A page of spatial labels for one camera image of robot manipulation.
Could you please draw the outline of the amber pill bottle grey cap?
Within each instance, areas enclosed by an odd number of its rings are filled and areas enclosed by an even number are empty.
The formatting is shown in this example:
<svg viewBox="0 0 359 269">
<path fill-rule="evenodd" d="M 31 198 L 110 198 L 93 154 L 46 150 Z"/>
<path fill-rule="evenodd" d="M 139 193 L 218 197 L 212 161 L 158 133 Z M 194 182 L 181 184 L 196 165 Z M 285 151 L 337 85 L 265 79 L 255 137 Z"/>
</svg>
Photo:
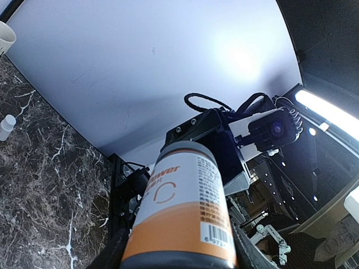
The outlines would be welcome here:
<svg viewBox="0 0 359 269">
<path fill-rule="evenodd" d="M 203 145 L 180 141 L 159 155 L 121 268 L 237 268 L 222 178 Z"/>
</svg>

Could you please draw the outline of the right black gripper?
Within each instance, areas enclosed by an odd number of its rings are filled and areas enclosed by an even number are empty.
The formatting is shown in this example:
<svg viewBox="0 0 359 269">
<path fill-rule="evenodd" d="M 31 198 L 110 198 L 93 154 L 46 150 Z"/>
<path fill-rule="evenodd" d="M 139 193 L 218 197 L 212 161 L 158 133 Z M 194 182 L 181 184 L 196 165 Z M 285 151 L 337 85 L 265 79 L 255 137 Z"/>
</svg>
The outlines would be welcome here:
<svg viewBox="0 0 359 269">
<path fill-rule="evenodd" d="M 208 109 L 168 131 L 164 147 L 179 141 L 194 141 L 205 146 L 215 158 L 225 195 L 246 191 L 250 187 L 250 173 L 237 135 L 229 127 L 244 118 L 243 114 Z"/>
</svg>

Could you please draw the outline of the white pill bottle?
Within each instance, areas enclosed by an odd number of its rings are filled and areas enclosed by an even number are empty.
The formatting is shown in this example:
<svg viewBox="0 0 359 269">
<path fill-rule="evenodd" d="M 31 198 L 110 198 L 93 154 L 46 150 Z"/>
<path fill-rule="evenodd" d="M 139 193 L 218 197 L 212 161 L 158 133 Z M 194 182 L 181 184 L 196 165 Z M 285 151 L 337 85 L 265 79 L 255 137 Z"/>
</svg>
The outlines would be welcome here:
<svg viewBox="0 0 359 269">
<path fill-rule="evenodd" d="M 8 139 L 15 125 L 16 118 L 10 114 L 6 115 L 5 118 L 1 121 L 0 141 L 5 141 Z"/>
</svg>

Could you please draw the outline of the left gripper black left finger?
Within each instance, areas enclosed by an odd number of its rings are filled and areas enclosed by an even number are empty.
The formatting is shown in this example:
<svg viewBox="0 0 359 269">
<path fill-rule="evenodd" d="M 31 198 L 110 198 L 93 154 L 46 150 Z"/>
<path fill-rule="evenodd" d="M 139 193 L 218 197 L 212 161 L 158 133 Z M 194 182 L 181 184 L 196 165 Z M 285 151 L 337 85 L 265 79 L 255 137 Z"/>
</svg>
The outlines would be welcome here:
<svg viewBox="0 0 359 269">
<path fill-rule="evenodd" d="M 117 227 L 116 229 L 109 228 L 107 245 L 86 269 L 119 268 L 129 239 L 129 234 L 129 224 Z"/>
</svg>

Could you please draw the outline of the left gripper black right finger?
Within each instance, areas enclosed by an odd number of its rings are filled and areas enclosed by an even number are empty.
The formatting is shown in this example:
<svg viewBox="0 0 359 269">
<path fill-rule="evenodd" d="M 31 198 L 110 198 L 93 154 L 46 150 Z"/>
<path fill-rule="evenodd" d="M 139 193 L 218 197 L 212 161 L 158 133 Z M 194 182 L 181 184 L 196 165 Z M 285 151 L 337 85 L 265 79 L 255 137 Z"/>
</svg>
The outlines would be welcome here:
<svg viewBox="0 0 359 269">
<path fill-rule="evenodd" d="M 236 257 L 238 268 L 240 269 L 270 269 L 276 268 L 264 254 L 253 245 L 248 236 L 231 221 L 231 228 L 233 233 L 234 246 L 236 250 Z"/>
</svg>

